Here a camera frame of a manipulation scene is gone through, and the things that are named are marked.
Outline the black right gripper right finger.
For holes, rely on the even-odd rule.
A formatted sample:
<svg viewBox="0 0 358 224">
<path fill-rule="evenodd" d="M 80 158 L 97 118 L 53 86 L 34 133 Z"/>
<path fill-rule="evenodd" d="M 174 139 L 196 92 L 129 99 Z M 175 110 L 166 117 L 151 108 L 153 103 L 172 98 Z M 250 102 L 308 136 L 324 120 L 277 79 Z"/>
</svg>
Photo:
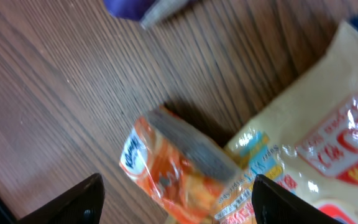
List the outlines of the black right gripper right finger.
<svg viewBox="0 0 358 224">
<path fill-rule="evenodd" d="M 255 177 L 251 202 L 257 224 L 341 224 L 262 174 Z"/>
</svg>

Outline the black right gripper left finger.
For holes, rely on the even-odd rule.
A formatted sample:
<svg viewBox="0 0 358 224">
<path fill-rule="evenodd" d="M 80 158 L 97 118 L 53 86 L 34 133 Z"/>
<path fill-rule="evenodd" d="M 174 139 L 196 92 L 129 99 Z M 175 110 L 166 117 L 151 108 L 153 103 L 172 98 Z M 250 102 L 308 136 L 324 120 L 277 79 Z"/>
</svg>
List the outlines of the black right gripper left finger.
<svg viewBox="0 0 358 224">
<path fill-rule="evenodd" d="M 103 178 L 101 174 L 95 173 L 17 222 L 19 224 L 99 224 L 104 199 Z"/>
</svg>

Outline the yellow blue snack bag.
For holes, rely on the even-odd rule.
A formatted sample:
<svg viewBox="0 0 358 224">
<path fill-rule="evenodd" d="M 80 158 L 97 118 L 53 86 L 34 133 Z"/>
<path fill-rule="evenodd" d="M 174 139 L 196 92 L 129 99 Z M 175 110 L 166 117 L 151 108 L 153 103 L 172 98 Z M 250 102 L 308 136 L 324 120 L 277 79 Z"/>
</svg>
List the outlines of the yellow blue snack bag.
<svg viewBox="0 0 358 224">
<path fill-rule="evenodd" d="M 225 146 L 242 175 L 212 211 L 214 223 L 255 223 L 262 174 L 342 223 L 358 223 L 358 16 L 328 51 Z"/>
</svg>

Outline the orange red wipes pack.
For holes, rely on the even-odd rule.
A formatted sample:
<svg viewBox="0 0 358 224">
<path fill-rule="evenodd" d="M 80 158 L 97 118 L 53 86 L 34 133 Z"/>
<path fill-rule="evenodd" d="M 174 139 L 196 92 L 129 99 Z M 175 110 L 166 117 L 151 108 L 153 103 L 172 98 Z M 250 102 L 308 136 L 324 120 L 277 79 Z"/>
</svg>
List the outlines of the orange red wipes pack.
<svg viewBox="0 0 358 224">
<path fill-rule="evenodd" d="M 120 167 L 178 223 L 201 223 L 240 173 L 211 138 L 164 107 L 139 116 Z"/>
</svg>

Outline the pink purple sanitary pad pack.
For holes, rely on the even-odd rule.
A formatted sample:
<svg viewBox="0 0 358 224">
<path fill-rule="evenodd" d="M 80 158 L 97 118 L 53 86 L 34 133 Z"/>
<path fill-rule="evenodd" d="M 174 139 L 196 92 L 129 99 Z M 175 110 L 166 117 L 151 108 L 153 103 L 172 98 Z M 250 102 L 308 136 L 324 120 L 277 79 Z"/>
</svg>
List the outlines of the pink purple sanitary pad pack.
<svg viewBox="0 0 358 224">
<path fill-rule="evenodd" d="M 179 12 L 196 0 L 104 0 L 110 15 L 135 21 L 148 29 Z"/>
</svg>

